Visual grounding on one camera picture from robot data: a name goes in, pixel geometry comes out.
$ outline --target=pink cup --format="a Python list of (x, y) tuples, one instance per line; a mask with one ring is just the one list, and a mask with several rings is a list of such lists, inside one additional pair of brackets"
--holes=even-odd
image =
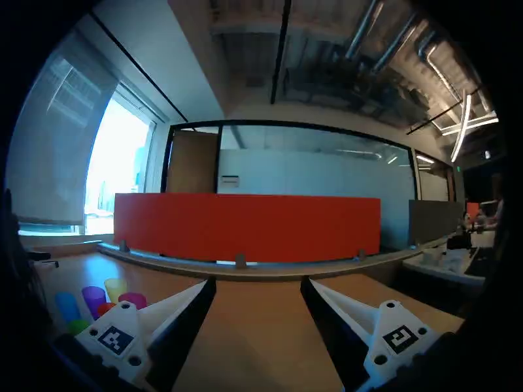
[(118, 302), (127, 301), (136, 306), (136, 309), (143, 309), (147, 306), (145, 296), (140, 293), (124, 293), (118, 297)]

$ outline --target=window blind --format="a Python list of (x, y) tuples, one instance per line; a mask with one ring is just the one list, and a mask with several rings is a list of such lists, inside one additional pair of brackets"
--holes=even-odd
[(12, 136), (6, 185), (20, 221), (82, 225), (96, 133), (118, 84), (81, 37), (42, 68)]

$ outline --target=red cup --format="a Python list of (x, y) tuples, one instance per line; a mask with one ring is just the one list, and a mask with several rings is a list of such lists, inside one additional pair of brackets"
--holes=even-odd
[(105, 304), (98, 306), (98, 317), (101, 317), (104, 314), (106, 314), (113, 306), (116, 306), (116, 304), (113, 304), (112, 302), (106, 302)]

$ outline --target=wooden door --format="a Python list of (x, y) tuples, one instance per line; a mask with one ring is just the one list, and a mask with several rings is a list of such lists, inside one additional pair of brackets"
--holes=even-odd
[(216, 193), (218, 134), (175, 131), (166, 192)]

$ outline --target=purple cup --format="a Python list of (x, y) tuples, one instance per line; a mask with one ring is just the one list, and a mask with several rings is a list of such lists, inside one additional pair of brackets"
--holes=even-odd
[(147, 307), (147, 300), (145, 296), (140, 293), (124, 293), (118, 297), (118, 302), (127, 301), (136, 305), (136, 309), (143, 309)]
[(97, 319), (98, 316), (98, 306), (105, 304), (105, 291), (100, 287), (88, 286), (82, 289), (82, 295), (86, 301), (87, 307), (91, 312), (93, 319)]

